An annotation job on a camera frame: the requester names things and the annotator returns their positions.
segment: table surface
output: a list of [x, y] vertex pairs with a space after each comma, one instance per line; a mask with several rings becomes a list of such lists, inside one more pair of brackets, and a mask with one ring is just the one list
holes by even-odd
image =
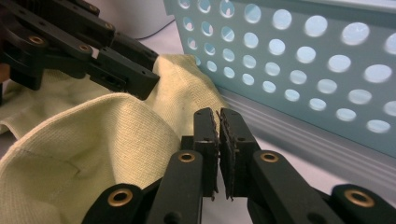
[[[183, 53], [176, 23], [174, 21], [161, 29], [157, 34], [141, 39], [140, 41], [159, 54]], [[14, 136], [10, 132], [0, 134], [0, 158], [15, 141]], [[316, 189], [325, 193], [330, 193], [334, 185], [347, 182], [345, 179], [304, 161], [281, 148], [268, 144], [260, 138], [257, 138], [257, 141], [262, 149], [269, 149], [282, 153], [308, 184]], [[216, 195], [216, 200], [211, 202], [210, 199], [204, 198], [202, 223], [251, 223], [247, 210], [247, 200], [243, 198], [236, 198], [233, 202], [231, 200], [225, 200], [221, 174], [218, 176], [218, 183], [219, 194]]]

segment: circular hole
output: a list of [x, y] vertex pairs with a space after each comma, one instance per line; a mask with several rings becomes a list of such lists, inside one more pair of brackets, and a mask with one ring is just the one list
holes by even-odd
[[187, 45], [189, 46], [190, 49], [197, 49], [197, 43], [191, 37], [187, 38]]
[[274, 55], [281, 55], [283, 52], [285, 52], [285, 48], [285, 43], [283, 43], [283, 41], [280, 39], [273, 39], [269, 43], [269, 50]]
[[300, 93], [295, 90], [286, 90], [285, 98], [289, 101], [296, 102], [300, 99]]
[[310, 17], [305, 22], [305, 33], [307, 35], [317, 37], [321, 36], [326, 32], [327, 20], [322, 16]]
[[213, 26], [207, 21], [202, 22], [202, 32], [204, 35], [213, 35]]
[[270, 81], [264, 81], [262, 83], [262, 89], [268, 93], [274, 93], [276, 91], [276, 85]]
[[277, 76], [280, 73], [280, 67], [276, 63], [266, 63], [265, 72], [270, 76]]
[[224, 26], [223, 28], [221, 28], [221, 36], [225, 41], [231, 42], [235, 38], [235, 33], [230, 27]]
[[42, 38], [38, 37], [38, 36], [35, 36], [35, 35], [29, 36], [29, 40], [30, 40], [32, 43], [35, 43], [35, 44], [37, 44], [37, 45], [42, 45], [42, 44], [44, 44], [44, 40], [43, 40]]
[[212, 61], [207, 61], [206, 67], [211, 72], [216, 72], [218, 70], [218, 66], [215, 63], [213, 63]]
[[345, 55], [334, 55], [329, 59], [329, 69], [336, 73], [345, 72], [351, 64], [350, 59]]
[[226, 76], [227, 78], [234, 78], [235, 77], [235, 72], [233, 71], [232, 68], [225, 67], [224, 68], [224, 76]]
[[195, 63], [197, 66], [201, 65], [201, 60], [197, 56], [195, 56]]
[[279, 161], [279, 157], [271, 152], [264, 152], [260, 155], [260, 158], [262, 158], [263, 161], [268, 161], [268, 162], [277, 162]]
[[365, 90], [350, 91], [348, 95], [349, 101], [356, 105], [365, 105], [371, 101], [372, 97], [372, 94]]
[[192, 155], [184, 154], [180, 158], [184, 161], [189, 161], [192, 159]]
[[235, 59], [235, 55], [233, 54], [233, 51], [230, 49], [224, 49], [223, 50], [223, 58], [227, 62], [232, 62]]
[[182, 7], [182, 8], [189, 8], [190, 7], [190, 0], [178, 0], [178, 4]]
[[390, 129], [390, 124], [384, 120], [372, 119], [367, 122], [367, 129], [373, 133], [387, 133]]
[[214, 55], [216, 53], [216, 49], [215, 49], [215, 47], [213, 47], [213, 45], [211, 45], [209, 43], [205, 43], [205, 52], [208, 55]]
[[306, 82], [306, 73], [300, 70], [294, 70], [290, 73], [290, 81], [297, 85], [302, 85]]
[[194, 30], [194, 23], [192, 22], [192, 19], [189, 17], [183, 18], [183, 25], [184, 28], [188, 31]]
[[329, 79], [322, 79], [318, 82], [318, 90], [325, 94], [332, 94], [337, 90], [337, 83]]
[[310, 47], [300, 47], [297, 50], [297, 60], [300, 63], [312, 63], [315, 60], [317, 53]]
[[256, 59], [254, 59], [250, 55], [245, 55], [243, 58], [243, 63], [246, 68], [254, 68], [256, 67]]
[[396, 54], [396, 33], [388, 37], [385, 42], [385, 50], [391, 54]]
[[262, 17], [262, 11], [254, 4], [245, 7], [245, 19], [250, 23], [256, 23]]
[[86, 46], [86, 45], [80, 45], [79, 48], [83, 51], [88, 51], [90, 50], [90, 47]]
[[254, 84], [254, 77], [249, 74], [244, 74], [242, 75], [242, 81], [248, 86], [251, 86]]
[[280, 9], [274, 13], [273, 25], [276, 29], [285, 30], [291, 25], [292, 17], [286, 9]]
[[178, 224], [181, 220], [181, 214], [176, 212], [171, 212], [165, 215], [163, 218], [164, 224]]
[[183, 162], [191, 162], [195, 160], [195, 156], [187, 152], [178, 155], [178, 159]]
[[221, 0], [220, 2], [220, 13], [225, 18], [231, 18], [235, 13], [235, 7], [229, 0]]
[[311, 222], [312, 224], [327, 224], [328, 223], [323, 216], [321, 216], [320, 214], [317, 214], [317, 213], [309, 213], [306, 217], [308, 218], [309, 222]]
[[318, 98], [314, 98], [309, 101], [309, 107], [313, 110], [322, 111], [326, 109], [326, 102]]
[[385, 82], [391, 75], [392, 70], [384, 64], [371, 65], [364, 71], [364, 78], [373, 83]]
[[209, 0], [199, 0], [198, 1], [198, 8], [204, 12], [204, 13], [208, 13], [210, 11], [210, 2]]
[[352, 121], [356, 118], [356, 113], [353, 110], [341, 108], [335, 112], [335, 116], [342, 121]]
[[342, 40], [348, 45], [359, 45], [369, 36], [370, 28], [362, 22], [350, 23], [344, 28]]
[[132, 198], [133, 194], [129, 189], [116, 189], [108, 195], [107, 202], [113, 207], [120, 207], [130, 202]]
[[352, 203], [361, 207], [373, 207], [375, 201], [372, 197], [358, 189], [347, 189], [344, 196]]
[[396, 101], [387, 102], [384, 105], [384, 111], [391, 116], [396, 116]]
[[121, 193], [119, 193], [119, 194], [114, 196], [114, 200], [115, 201], [122, 201], [122, 200], [126, 199], [126, 197], [127, 197], [127, 194], [124, 193], [124, 192], [121, 192]]
[[259, 38], [253, 33], [246, 33], [244, 35], [244, 43], [248, 48], [254, 49], [259, 45]]

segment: knit fabric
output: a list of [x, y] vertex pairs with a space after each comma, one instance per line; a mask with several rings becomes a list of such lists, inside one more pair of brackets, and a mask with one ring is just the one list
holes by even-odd
[[37, 92], [11, 86], [0, 131], [19, 140], [0, 160], [0, 223], [80, 223], [108, 187], [162, 177], [193, 113], [226, 104], [192, 56], [161, 56], [154, 72], [161, 79], [145, 102], [56, 71]]

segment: perforated basket wall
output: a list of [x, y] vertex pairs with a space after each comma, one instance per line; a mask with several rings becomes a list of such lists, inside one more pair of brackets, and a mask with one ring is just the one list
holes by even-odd
[[396, 158], [395, 14], [302, 1], [164, 2], [184, 52], [216, 85]]

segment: yellow cloth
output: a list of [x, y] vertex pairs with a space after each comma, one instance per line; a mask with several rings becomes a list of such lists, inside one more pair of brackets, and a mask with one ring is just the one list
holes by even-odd
[[[104, 189], [121, 182], [144, 188], [160, 178], [181, 135], [192, 134], [193, 112], [226, 104], [191, 56], [162, 56], [154, 72], [161, 80], [146, 102], [103, 95], [100, 87], [73, 89], [85, 82], [75, 79], [67, 80], [68, 93], [46, 99], [36, 97], [57, 91], [24, 96], [23, 88], [12, 89], [9, 108], [0, 107], [0, 130], [20, 139], [0, 160], [0, 223], [80, 223]], [[51, 104], [66, 110], [57, 114]], [[13, 106], [22, 111], [9, 113]], [[23, 119], [30, 122], [23, 126]]]

